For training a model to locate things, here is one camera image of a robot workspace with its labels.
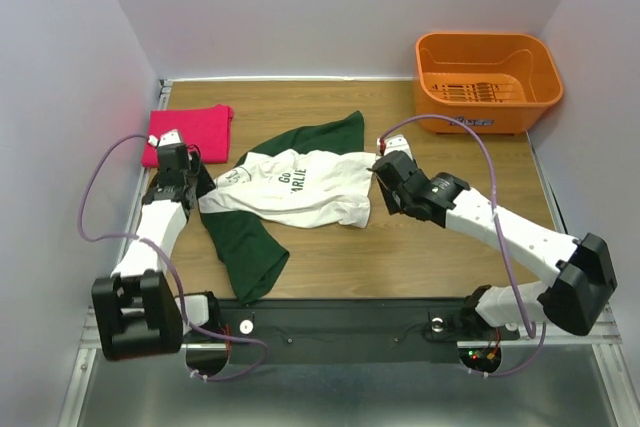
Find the white green-sleeved t-shirt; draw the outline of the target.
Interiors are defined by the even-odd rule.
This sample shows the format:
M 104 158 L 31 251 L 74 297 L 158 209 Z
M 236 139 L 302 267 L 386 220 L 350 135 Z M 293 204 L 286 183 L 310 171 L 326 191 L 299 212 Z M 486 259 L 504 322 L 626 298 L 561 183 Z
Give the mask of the white green-sleeved t-shirt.
M 277 135 L 244 154 L 198 194 L 200 220 L 238 301 L 249 304 L 274 287 L 290 253 L 265 222 L 313 229 L 367 226 L 370 167 L 365 120 L 355 111 Z

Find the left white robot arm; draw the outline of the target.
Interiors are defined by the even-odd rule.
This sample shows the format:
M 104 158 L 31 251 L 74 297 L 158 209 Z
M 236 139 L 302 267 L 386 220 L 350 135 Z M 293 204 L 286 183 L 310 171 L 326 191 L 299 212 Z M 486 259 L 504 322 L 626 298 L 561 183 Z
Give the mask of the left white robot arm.
M 95 280 L 91 296 L 104 356 L 109 361 L 175 353 L 191 331 L 215 339 L 223 318 L 210 294 L 176 299 L 167 261 L 196 204 L 199 152 L 172 130 L 148 143 L 158 167 L 141 201 L 141 218 L 123 258 Z M 183 316 L 188 316 L 188 323 Z

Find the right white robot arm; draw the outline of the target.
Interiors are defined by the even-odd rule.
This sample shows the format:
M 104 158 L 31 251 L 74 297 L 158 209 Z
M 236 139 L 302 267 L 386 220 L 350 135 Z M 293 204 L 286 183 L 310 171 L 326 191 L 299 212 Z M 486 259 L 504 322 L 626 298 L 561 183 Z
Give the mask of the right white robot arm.
M 371 168 L 390 213 L 432 222 L 465 234 L 515 260 L 536 281 L 480 289 L 460 313 L 463 331 L 482 337 L 494 327 L 549 322 L 565 332 L 588 335 L 617 288 L 608 245 L 552 231 L 494 206 L 466 181 L 446 172 L 427 177 L 405 152 L 380 157 Z

